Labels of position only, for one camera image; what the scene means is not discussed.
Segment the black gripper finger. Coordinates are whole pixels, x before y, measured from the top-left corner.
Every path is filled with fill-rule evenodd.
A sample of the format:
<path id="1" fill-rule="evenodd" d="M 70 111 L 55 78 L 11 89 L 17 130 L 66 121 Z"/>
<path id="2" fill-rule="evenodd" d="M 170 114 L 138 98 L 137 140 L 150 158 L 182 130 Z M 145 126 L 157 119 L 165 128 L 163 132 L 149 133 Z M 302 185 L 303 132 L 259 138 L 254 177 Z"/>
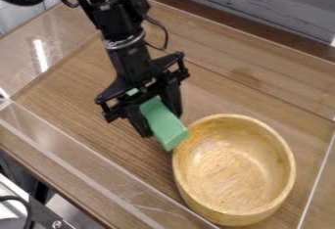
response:
<path id="1" fill-rule="evenodd" d="M 149 121 L 141 112 L 139 107 L 130 107 L 127 109 L 127 118 L 130 119 L 130 122 L 135 127 L 141 136 L 145 138 L 150 138 L 154 135 L 154 133 Z"/>
<path id="2" fill-rule="evenodd" d="M 162 100 L 170 111 L 175 114 L 175 116 L 181 117 L 183 108 L 182 108 L 181 88 L 177 81 L 173 81 L 166 85 L 162 93 Z"/>

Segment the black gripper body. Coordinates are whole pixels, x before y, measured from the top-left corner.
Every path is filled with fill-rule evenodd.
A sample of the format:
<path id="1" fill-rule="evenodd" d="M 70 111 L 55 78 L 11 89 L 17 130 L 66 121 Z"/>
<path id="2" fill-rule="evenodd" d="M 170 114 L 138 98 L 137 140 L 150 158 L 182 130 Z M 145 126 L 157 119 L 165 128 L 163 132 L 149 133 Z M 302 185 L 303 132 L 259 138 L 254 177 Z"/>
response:
<path id="1" fill-rule="evenodd" d="M 153 58 L 143 34 L 126 40 L 103 39 L 105 50 L 115 69 L 115 79 L 97 96 L 107 122 L 127 118 L 127 109 L 154 97 L 162 97 L 166 85 L 190 76 L 185 53 L 177 51 Z"/>

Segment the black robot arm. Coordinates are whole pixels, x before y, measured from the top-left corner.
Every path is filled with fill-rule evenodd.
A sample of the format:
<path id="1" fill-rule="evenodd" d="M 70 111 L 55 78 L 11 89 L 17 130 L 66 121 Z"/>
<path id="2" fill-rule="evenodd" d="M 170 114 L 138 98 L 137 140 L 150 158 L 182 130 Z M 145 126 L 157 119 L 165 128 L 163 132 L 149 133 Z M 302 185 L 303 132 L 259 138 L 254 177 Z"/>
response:
<path id="1" fill-rule="evenodd" d="M 2 0 L 21 7 L 34 6 L 45 0 Z M 149 16 L 149 0 L 78 0 L 71 8 L 83 9 L 101 31 L 105 49 L 110 56 L 117 77 L 97 96 L 97 104 L 109 122 L 119 118 L 130 120 L 138 133 L 151 137 L 154 131 L 141 112 L 141 106 L 155 97 L 163 99 L 167 109 L 182 114 L 181 82 L 190 76 L 185 66 L 185 54 L 177 51 L 153 58 L 146 41 L 143 22 L 162 23 Z"/>

